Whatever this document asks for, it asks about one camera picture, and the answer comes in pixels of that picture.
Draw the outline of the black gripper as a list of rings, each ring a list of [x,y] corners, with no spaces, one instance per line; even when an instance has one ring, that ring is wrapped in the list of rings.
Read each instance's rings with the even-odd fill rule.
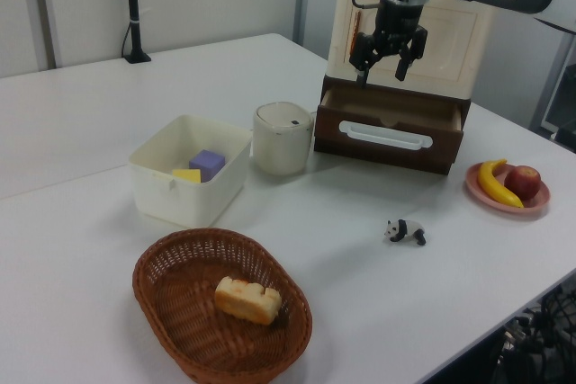
[[[382,56],[399,54],[395,72],[399,81],[405,79],[412,63],[423,57],[428,31],[419,25],[422,10],[422,4],[380,0],[373,35],[358,32],[350,51],[349,63],[362,88],[366,87],[370,69]]]

